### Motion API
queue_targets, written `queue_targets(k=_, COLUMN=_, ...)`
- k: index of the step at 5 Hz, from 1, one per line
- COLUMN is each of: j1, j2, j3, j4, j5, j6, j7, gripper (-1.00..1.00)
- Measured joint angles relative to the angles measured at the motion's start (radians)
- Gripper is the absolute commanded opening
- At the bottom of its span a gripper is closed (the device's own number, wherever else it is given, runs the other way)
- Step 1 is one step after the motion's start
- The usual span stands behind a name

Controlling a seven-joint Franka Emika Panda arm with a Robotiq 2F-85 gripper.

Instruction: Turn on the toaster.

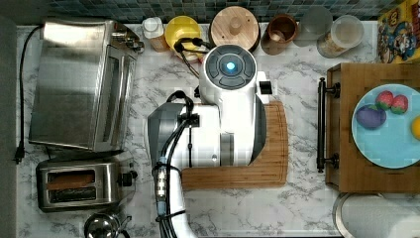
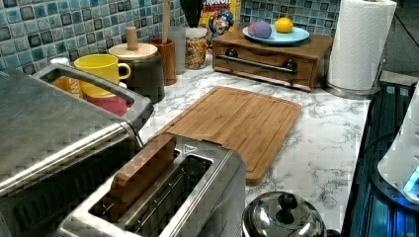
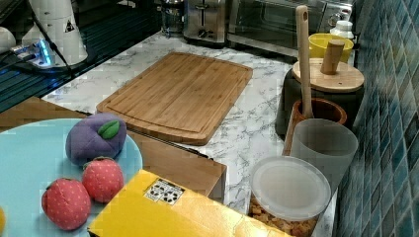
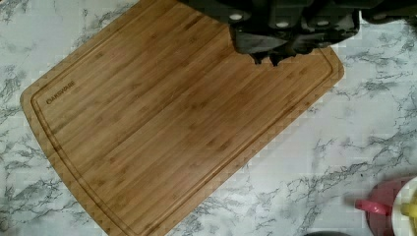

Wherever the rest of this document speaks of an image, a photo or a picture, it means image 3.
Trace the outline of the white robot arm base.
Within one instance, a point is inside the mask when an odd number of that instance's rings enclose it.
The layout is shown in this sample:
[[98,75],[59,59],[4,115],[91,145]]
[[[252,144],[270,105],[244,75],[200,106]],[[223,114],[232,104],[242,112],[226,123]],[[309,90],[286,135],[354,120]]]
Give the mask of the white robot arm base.
[[19,59],[41,70],[76,68],[88,51],[76,25],[71,0],[28,0],[34,25],[20,45],[10,48]]

